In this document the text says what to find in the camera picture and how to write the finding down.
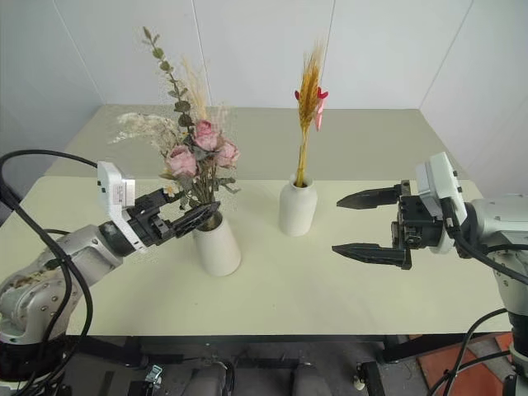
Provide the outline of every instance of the white vase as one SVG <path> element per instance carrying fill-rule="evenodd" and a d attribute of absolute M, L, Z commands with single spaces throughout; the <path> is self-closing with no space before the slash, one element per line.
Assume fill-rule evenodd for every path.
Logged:
<path fill-rule="evenodd" d="M 290 182 L 280 192 L 279 226 L 286 235 L 299 237 L 312 226 L 317 192 L 314 180 L 308 175 L 304 177 L 304 187 L 297 187 L 294 183 L 295 175 L 291 175 Z"/>
<path fill-rule="evenodd" d="M 212 276 L 226 276 L 240 266 L 242 254 L 228 220 L 220 212 L 216 213 L 219 225 L 215 229 L 195 229 L 192 236 L 205 271 Z"/>

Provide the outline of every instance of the orange floor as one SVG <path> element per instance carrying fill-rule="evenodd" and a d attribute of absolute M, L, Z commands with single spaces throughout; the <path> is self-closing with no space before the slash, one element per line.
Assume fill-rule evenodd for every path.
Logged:
<path fill-rule="evenodd" d="M 511 334 L 504 334 L 496 337 L 498 345 L 502 350 L 506 350 L 512 342 Z M 453 347 L 451 349 L 433 353 L 427 356 L 418 358 L 423 374 L 426 378 L 427 384 L 431 387 L 437 380 L 443 376 L 446 369 L 450 369 L 455 363 L 459 348 Z M 467 351 L 463 362 L 471 361 L 476 356 Z M 476 365 L 460 373 L 451 389 L 451 396 L 501 396 L 502 395 L 502 380 L 498 379 L 485 365 Z M 441 395 L 444 387 L 442 386 L 436 395 Z"/>

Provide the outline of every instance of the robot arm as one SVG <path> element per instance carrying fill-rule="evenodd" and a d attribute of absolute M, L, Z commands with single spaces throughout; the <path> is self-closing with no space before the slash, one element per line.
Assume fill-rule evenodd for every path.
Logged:
<path fill-rule="evenodd" d="M 429 247 L 433 253 L 446 253 L 455 247 L 461 257 L 471 258 L 470 246 L 472 251 L 487 255 L 496 268 L 493 273 L 513 327 L 510 349 L 518 376 L 512 384 L 505 384 L 506 394 L 528 394 L 528 252 L 516 250 L 528 243 L 528 197 L 511 195 L 464 203 L 456 177 L 446 154 L 440 153 L 417 167 L 416 196 L 411 195 L 409 182 L 402 181 L 389 189 L 343 198 L 337 205 L 352 209 L 398 203 L 397 219 L 391 227 L 393 246 L 349 243 L 332 250 L 362 262 L 405 270 L 412 266 L 413 249 Z"/>
<path fill-rule="evenodd" d="M 57 243 L 68 254 L 88 286 L 100 281 L 135 251 L 146 252 L 172 238 L 180 238 L 209 219 L 219 207 L 215 202 L 198 206 L 176 221 L 159 217 L 165 204 L 176 202 L 181 193 L 159 189 L 134 199 L 134 183 L 124 179 L 113 164 L 98 164 L 101 202 L 112 221 L 88 225 L 60 238 Z M 83 293 L 72 279 L 72 294 L 49 337 L 44 360 L 38 361 L 38 346 L 64 296 L 64 275 L 55 255 L 45 250 L 28 267 L 0 285 L 0 377 L 27 380 L 31 373 L 52 371 L 64 352 L 64 334 L 69 318 Z"/>

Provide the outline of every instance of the flower bouquet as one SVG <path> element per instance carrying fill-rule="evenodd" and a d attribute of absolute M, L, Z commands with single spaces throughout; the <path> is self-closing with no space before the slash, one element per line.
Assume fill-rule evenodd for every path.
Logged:
<path fill-rule="evenodd" d="M 184 60 L 186 79 L 174 76 L 174 67 L 157 45 L 159 35 L 152 35 L 144 27 L 145 44 L 170 83 L 168 95 L 175 99 L 176 120 L 159 115 L 124 114 L 118 121 L 123 130 L 113 142 L 142 137 L 160 153 L 166 169 L 160 175 L 173 181 L 185 194 L 180 199 L 181 209 L 215 201 L 215 192 L 222 186 L 235 193 L 230 185 L 233 177 L 221 177 L 220 169 L 236 167 L 240 152 L 223 131 L 227 112 L 223 108 L 208 111 L 204 84 Z M 225 276 L 234 272 L 241 254 L 229 223 L 217 212 L 193 232 L 204 268 L 212 275 Z"/>
<path fill-rule="evenodd" d="M 305 173 L 308 155 L 309 130 L 312 121 L 315 128 L 321 129 L 324 102 L 328 92 L 319 86 L 323 47 L 315 45 L 310 56 L 304 58 L 304 71 L 300 91 L 295 91 L 299 103 L 299 123 L 302 142 L 299 150 L 299 166 L 280 192 L 279 226 L 290 236 L 306 234 L 312 225 L 317 206 L 317 192 L 313 179 Z"/>

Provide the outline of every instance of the white wall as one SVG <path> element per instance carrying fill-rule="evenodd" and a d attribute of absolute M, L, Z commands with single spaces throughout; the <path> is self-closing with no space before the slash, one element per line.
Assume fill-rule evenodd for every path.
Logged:
<path fill-rule="evenodd" d="M 528 194 L 528 2 L 475 0 L 423 115 L 488 196 Z"/>
<path fill-rule="evenodd" d="M 526 179 L 510 180 L 525 159 L 503 160 L 499 148 L 512 148 L 497 136 L 526 139 L 526 7 L 523 0 L 0 0 L 0 153 L 61 149 L 104 103 L 169 102 L 141 44 L 146 25 L 175 63 L 185 55 L 205 69 L 214 105 L 295 107 L 302 53 L 320 39 L 328 45 L 329 107 L 421 108 L 486 191 L 520 190 Z M 7 175 L 24 193 L 49 163 L 25 159 Z M 486 166 L 501 181 L 487 179 Z"/>

